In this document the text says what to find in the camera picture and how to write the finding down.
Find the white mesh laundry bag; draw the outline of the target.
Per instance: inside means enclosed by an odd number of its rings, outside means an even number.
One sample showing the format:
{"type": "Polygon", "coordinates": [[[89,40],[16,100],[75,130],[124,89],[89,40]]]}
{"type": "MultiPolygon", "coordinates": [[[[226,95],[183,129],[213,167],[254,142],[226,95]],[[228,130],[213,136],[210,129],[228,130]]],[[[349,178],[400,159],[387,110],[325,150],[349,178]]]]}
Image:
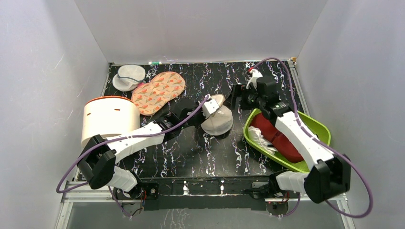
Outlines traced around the white mesh laundry bag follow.
{"type": "Polygon", "coordinates": [[[209,135],[223,135],[228,132],[233,125],[233,114],[232,111],[224,105],[225,96],[223,94],[215,94],[211,97],[220,107],[216,113],[201,124],[201,128],[209,135]]]}

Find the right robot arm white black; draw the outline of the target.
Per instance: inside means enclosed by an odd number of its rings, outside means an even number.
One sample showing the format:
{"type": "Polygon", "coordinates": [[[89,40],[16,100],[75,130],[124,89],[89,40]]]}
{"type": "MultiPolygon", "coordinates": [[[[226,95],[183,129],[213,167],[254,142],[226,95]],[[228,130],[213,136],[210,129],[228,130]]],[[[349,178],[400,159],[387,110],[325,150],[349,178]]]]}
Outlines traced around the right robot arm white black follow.
{"type": "Polygon", "coordinates": [[[240,97],[243,110],[259,109],[268,120],[303,157],[308,173],[277,172],[269,179],[269,192],[276,198],[287,191],[306,193],[314,203],[349,191],[351,168],[347,157],[336,156],[323,146],[303,122],[300,121],[288,102],[282,101],[277,94],[277,84],[270,78],[256,77],[247,84],[232,87],[226,99],[231,108],[240,97]]]}

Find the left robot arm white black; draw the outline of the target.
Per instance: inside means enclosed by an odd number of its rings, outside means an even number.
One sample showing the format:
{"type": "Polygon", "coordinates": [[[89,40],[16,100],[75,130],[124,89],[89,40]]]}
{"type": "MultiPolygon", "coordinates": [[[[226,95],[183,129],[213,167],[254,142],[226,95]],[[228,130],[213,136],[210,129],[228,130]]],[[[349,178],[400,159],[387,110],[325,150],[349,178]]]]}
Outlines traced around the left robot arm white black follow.
{"type": "Polygon", "coordinates": [[[130,198],[142,194],[141,180],[117,164],[124,158],[150,146],[160,145],[177,137],[182,129],[201,125],[211,116],[202,104],[195,110],[185,108],[178,114],[169,112],[147,125],[117,137],[91,137],[77,164],[91,189],[111,186],[124,191],[130,198]]]}

